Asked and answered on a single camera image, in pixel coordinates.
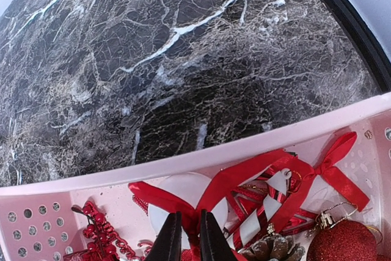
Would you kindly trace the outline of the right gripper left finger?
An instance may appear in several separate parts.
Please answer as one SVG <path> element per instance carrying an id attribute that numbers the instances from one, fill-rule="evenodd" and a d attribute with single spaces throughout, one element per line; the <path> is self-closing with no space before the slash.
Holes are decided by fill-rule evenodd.
<path id="1" fill-rule="evenodd" d="M 145 261 L 180 261 L 181 235 L 181 212 L 169 213 Z"/>

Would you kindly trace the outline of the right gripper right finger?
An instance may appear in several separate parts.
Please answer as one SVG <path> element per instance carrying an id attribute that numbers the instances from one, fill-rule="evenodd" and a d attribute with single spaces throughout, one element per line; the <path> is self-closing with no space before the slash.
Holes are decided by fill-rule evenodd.
<path id="1" fill-rule="evenodd" d="M 202 210 L 200 222 L 201 261 L 237 261 L 212 212 Z"/>

